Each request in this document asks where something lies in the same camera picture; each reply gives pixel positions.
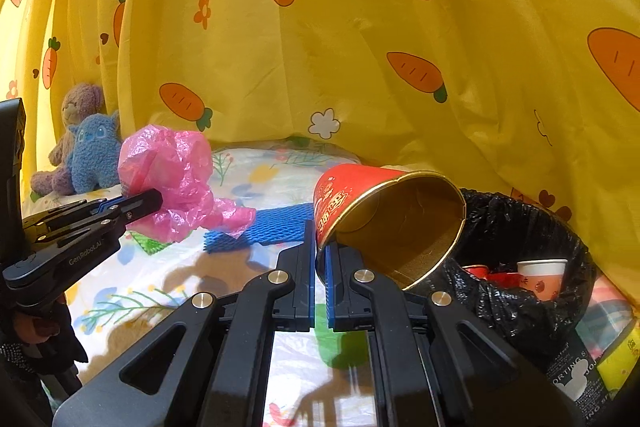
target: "blue plush toy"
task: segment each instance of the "blue plush toy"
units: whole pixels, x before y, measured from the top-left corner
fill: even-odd
[[[111,116],[92,114],[81,124],[68,127],[76,143],[66,165],[77,194],[120,183],[118,159],[122,143],[118,139],[118,128],[117,111]]]

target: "yellow curtain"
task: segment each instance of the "yellow curtain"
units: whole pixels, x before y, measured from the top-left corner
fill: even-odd
[[[124,134],[330,140],[537,201],[640,301],[639,0],[0,0],[24,188],[99,83]]]

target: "stuffed animal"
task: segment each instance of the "stuffed animal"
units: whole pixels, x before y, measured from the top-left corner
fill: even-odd
[[[62,101],[62,121],[66,132],[49,153],[49,161],[56,167],[52,172],[38,171],[31,177],[31,190],[46,196],[54,190],[63,196],[74,194],[71,173],[66,169],[66,158],[74,148],[74,136],[68,127],[100,112],[104,103],[102,88],[91,84],[78,84],[69,90]]]
[[[71,183],[77,194],[120,183],[118,159],[122,142],[118,137],[118,112],[111,116],[92,114],[80,125],[70,125],[76,144],[66,159]]]

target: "gold cup rim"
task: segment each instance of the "gold cup rim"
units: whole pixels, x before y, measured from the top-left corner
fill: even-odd
[[[400,174],[396,178],[391,178],[389,180],[385,180],[383,182],[380,182],[379,184],[374,185],[373,187],[371,187],[368,190],[366,190],[365,192],[363,192],[361,195],[359,195],[357,198],[355,198],[353,201],[351,201],[351,203],[349,203],[345,207],[345,209],[342,211],[342,213],[340,214],[338,219],[335,219],[334,222],[332,222],[332,224],[329,227],[329,229],[326,230],[326,235],[324,236],[324,241],[322,241],[322,243],[318,244],[318,251],[324,250],[324,247],[326,247],[326,245],[330,242],[332,236],[334,235],[335,228],[338,225],[338,223],[340,223],[341,220],[343,220],[344,217],[349,214],[349,212],[351,212],[356,206],[358,206],[360,203],[362,203],[365,199],[367,199],[370,196],[376,194],[377,192],[380,192],[384,188],[387,188],[387,187],[389,187],[391,185],[397,185],[397,184],[400,184],[402,182],[405,182],[405,181],[408,181],[408,180],[411,180],[411,179],[414,179],[414,178],[438,178],[438,179],[446,182],[450,187],[453,188],[454,192],[456,193],[456,195],[458,196],[460,202],[462,203],[462,219],[460,220],[460,226],[458,227],[458,232],[456,233],[455,239],[452,241],[451,245],[449,245],[449,248],[447,248],[447,251],[441,256],[440,260],[436,264],[434,264],[433,267],[431,267],[431,269],[429,269],[419,279],[415,280],[410,285],[402,288],[402,290],[405,291],[405,290],[411,289],[415,285],[419,284],[424,279],[426,279],[428,276],[430,276],[444,262],[444,260],[451,253],[451,250],[453,250],[455,245],[458,243],[458,240],[460,239],[460,235],[462,234],[462,230],[463,230],[463,228],[465,226],[465,222],[466,222],[466,200],[465,200],[465,197],[462,194],[462,191],[451,180],[449,180],[449,178],[447,178],[444,174],[441,174],[440,172],[436,172],[436,171],[427,171],[427,170],[409,171],[409,172],[406,172],[404,174]]]

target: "blue foam mesh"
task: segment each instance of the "blue foam mesh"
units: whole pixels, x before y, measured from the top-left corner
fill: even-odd
[[[255,222],[234,239],[224,232],[209,231],[204,236],[204,248],[209,253],[239,250],[254,243],[275,245],[304,241],[305,221],[314,218],[313,203],[268,208],[255,213]]]

